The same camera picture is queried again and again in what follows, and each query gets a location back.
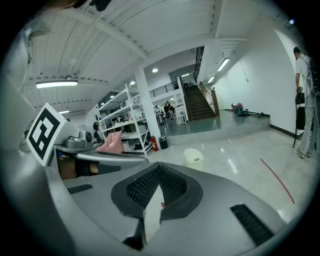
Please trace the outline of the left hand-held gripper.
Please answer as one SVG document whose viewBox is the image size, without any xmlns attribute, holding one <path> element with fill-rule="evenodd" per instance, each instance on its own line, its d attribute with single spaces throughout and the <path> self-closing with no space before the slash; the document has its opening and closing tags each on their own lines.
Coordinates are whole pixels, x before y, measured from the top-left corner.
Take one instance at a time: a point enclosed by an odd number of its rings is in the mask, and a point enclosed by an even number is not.
<svg viewBox="0 0 320 256">
<path fill-rule="evenodd" d="M 26 142 L 43 167 L 50 165 L 56 145 L 62 146 L 66 153 L 76 153 L 74 157 L 84 162 L 90 173 L 113 173 L 149 163 L 143 156 L 91 150 L 92 134 L 67 121 L 49 103 L 46 103 L 36 116 Z"/>
</svg>

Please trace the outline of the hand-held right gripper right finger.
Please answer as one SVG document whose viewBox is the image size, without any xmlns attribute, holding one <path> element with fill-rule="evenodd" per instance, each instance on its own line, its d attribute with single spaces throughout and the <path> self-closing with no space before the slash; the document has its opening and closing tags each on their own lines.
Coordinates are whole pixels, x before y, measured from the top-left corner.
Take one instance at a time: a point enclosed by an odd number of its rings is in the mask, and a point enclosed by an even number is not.
<svg viewBox="0 0 320 256">
<path fill-rule="evenodd" d="M 237 183 L 211 173 L 177 164 L 169 167 L 192 177 L 202 187 L 198 206 L 184 218 L 165 220 L 146 245 L 150 256 L 258 255 L 263 250 L 252 234 L 267 229 L 274 238 L 286 223 L 278 212 Z"/>
</svg>

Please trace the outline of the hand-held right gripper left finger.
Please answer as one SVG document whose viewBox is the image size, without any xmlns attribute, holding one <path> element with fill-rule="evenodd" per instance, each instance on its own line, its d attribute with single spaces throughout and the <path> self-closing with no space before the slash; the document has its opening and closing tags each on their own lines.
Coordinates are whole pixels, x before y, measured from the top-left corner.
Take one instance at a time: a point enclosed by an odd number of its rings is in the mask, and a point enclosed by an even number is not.
<svg viewBox="0 0 320 256">
<path fill-rule="evenodd" d="M 134 252 L 129 246 L 144 230 L 143 221 L 123 215 L 112 200 L 118 182 L 157 164 L 145 164 L 109 174 L 62 180 L 45 167 L 49 191 L 74 252 Z"/>
</svg>

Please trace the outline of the person's left hand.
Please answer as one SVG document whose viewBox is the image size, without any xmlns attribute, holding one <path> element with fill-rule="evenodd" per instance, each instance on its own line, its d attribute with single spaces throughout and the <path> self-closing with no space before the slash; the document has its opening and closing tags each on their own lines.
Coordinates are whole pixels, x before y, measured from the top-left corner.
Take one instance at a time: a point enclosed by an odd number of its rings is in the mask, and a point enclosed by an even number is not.
<svg viewBox="0 0 320 256">
<path fill-rule="evenodd" d="M 98 164 L 76 158 L 60 160 L 60 174 L 63 180 L 98 175 Z"/>
</svg>

